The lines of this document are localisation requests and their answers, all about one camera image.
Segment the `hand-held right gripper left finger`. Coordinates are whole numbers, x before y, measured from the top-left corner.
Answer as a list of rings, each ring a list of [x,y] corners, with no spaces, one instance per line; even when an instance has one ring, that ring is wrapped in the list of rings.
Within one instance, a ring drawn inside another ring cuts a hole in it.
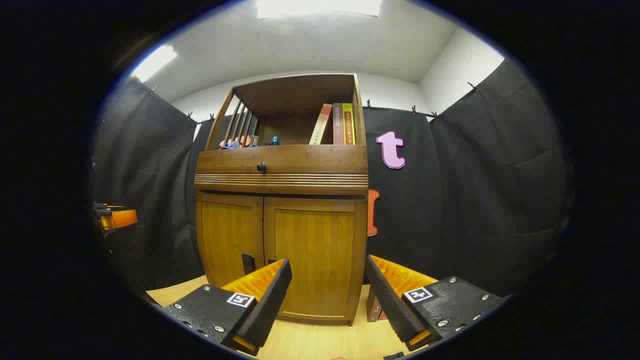
[[[222,287],[202,285],[166,305],[172,321],[227,349],[258,355],[293,278],[290,260],[275,260]]]

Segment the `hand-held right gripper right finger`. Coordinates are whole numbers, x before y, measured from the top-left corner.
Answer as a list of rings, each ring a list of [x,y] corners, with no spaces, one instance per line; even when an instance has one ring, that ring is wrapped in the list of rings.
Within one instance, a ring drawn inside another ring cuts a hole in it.
[[[391,328],[409,351],[468,330],[510,298],[460,276],[437,280],[374,255],[366,257],[365,272]]]

